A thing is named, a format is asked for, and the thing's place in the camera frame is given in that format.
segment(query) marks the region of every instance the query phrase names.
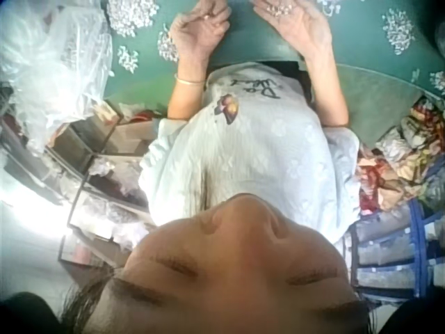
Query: woman's right hand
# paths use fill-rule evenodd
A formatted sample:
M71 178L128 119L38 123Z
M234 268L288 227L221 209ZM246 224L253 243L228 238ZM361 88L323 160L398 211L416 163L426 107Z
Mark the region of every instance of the woman's right hand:
M324 14L308 0L252 0L254 11L310 63L332 54L332 34ZM288 15L274 15L274 6L292 6Z

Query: bright light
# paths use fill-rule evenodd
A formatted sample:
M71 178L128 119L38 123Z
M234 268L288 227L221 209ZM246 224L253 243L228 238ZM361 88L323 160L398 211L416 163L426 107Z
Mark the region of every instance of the bright light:
M54 205L7 173L3 173L2 181L0 199L13 207L19 224L48 238L61 238L67 233L70 205Z

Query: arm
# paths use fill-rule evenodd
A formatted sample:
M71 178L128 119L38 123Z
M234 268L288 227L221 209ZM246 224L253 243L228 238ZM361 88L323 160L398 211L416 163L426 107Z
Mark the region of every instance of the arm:
M273 15L266 0L253 0L254 11L305 57L315 92L315 106L325 127L349 123L348 107L341 92L332 50L332 34L326 17L308 0L291 0L288 15Z
M181 58L178 64L178 78L201 83L188 85L176 82L168 105L169 119L190 120L201 109L206 71L207 63L196 63Z
M227 0L199 0L190 13L174 20L170 33L179 64L168 118L190 120L201 109L209 59L229 29L230 14Z
M333 52L319 62L306 62L315 92L315 109L324 127L347 127L349 112L341 91Z

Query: hand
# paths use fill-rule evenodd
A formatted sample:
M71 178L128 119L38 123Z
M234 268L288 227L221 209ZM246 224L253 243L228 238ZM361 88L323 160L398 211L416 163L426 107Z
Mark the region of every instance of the hand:
M179 59L208 62L229 30L227 0L199 0L189 13L179 14L170 29Z
M252 0L254 11L273 26L306 61L332 54L332 34L324 14L308 0ZM270 6L291 5L288 15L274 16Z

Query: eyebrow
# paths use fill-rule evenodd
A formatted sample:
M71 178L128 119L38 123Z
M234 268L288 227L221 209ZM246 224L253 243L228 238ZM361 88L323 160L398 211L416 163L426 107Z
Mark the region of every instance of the eyebrow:
M160 293L147 287L140 287L120 278L112 278L109 283L109 289L112 295L117 299L130 299L154 307L161 307L166 302L176 299L173 296Z

